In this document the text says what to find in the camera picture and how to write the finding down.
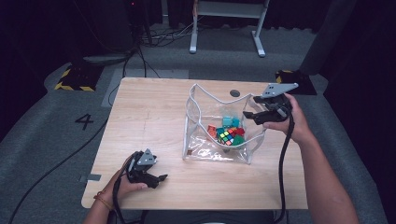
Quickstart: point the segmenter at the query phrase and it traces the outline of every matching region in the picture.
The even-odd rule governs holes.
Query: white metal stand
[[[262,42],[260,41],[260,32],[264,23],[265,14],[270,0],[265,0],[264,4],[244,4],[244,3],[224,3],[224,2],[205,2],[200,1],[197,13],[202,16],[222,16],[222,17],[238,17],[259,19],[256,31],[252,31],[254,43],[260,57],[265,56]],[[193,16],[193,27],[191,35],[190,53],[197,51],[197,16]]]

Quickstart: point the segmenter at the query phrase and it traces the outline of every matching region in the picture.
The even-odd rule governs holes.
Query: human arm
[[[111,207],[113,206],[113,187],[114,183],[116,182],[117,178],[120,175],[121,170],[118,170],[110,179],[110,181],[107,183],[105,188],[102,190],[102,193],[98,196],[101,199],[97,198],[92,204],[92,207],[90,209],[90,212],[88,215],[85,217],[84,224],[89,224],[89,223],[94,223],[94,224],[100,224],[100,223],[107,223],[107,218],[108,214],[110,212],[109,208],[106,206],[106,203],[110,205]],[[140,189],[146,189],[148,186],[144,183],[135,183],[131,184],[126,175],[123,175],[121,177],[121,182],[120,182],[120,189],[119,193],[117,195],[117,198],[119,200],[123,199],[128,193]]]
[[[359,223],[346,190],[332,170],[322,148],[310,130],[296,99],[285,94],[293,107],[294,130],[291,135],[300,147],[308,208],[315,223]],[[287,132],[289,120],[266,122],[265,128]]]

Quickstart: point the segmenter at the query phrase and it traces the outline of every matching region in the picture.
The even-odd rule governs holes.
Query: power cord
[[[60,167],[62,164],[64,164],[66,161],[68,161],[70,158],[72,158],[73,156],[75,156],[77,153],[79,153],[85,146],[87,146],[92,140],[93,138],[96,137],[96,135],[99,134],[99,132],[101,132],[101,130],[106,126],[107,124],[107,120],[105,120],[105,122],[102,124],[102,126],[99,128],[98,131],[96,131],[96,133],[86,142],[84,143],[84,145],[82,145],[79,149],[77,149],[76,151],[74,151],[72,154],[70,154],[68,157],[66,157],[63,161],[59,162],[58,164],[56,164],[52,169],[50,169],[49,171],[47,171],[44,175],[42,175],[34,184],[32,187],[30,187],[22,196],[21,200],[18,202],[17,207],[14,209],[14,211],[12,212],[11,218],[8,221],[8,224],[11,224],[12,221],[14,220],[14,217],[17,215],[18,210],[20,209],[23,201],[26,199],[26,197],[29,195],[29,193],[35,188],[35,186],[40,183],[45,177],[47,177],[50,173],[52,173],[54,170],[56,170],[58,167]]]
[[[276,219],[274,222],[279,223],[285,216],[286,214],[286,200],[285,200],[285,189],[283,186],[283,161],[285,160],[285,155],[286,155],[286,150],[288,149],[289,141],[291,139],[291,134],[293,133],[294,130],[294,118],[293,115],[290,113],[290,111],[286,107],[282,107],[285,111],[287,111],[289,115],[289,128],[288,132],[286,134],[286,139],[285,142],[283,143],[282,150],[280,152],[280,157],[279,157],[279,167],[278,167],[278,176],[279,176],[279,189],[280,189],[280,200],[282,202],[282,210],[280,213],[280,216],[278,219]]]

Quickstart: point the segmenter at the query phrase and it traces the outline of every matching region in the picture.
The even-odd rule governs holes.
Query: wooden table
[[[120,202],[126,209],[279,209],[278,161],[285,140],[282,132],[267,130],[250,165],[224,161],[182,160],[186,102],[198,83],[223,101],[259,95],[267,83],[126,77],[113,105],[99,146],[82,205],[91,207],[93,196],[132,153],[150,148],[157,163],[148,170],[168,177],[156,189],[131,193]],[[307,209],[300,150],[290,141],[284,161],[288,209]]]

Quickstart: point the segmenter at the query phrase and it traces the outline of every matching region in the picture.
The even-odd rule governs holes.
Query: person's right hand
[[[294,118],[294,130],[291,135],[291,139],[293,139],[297,144],[299,144],[302,141],[304,141],[306,137],[311,136],[312,132],[309,129],[304,112],[298,105],[297,100],[294,98],[294,96],[290,94],[285,93],[285,96],[289,99],[291,103],[292,106],[291,114],[293,115]],[[265,122],[262,126],[264,128],[281,131],[286,134],[289,128],[289,122],[290,119],[287,119],[283,122]]]

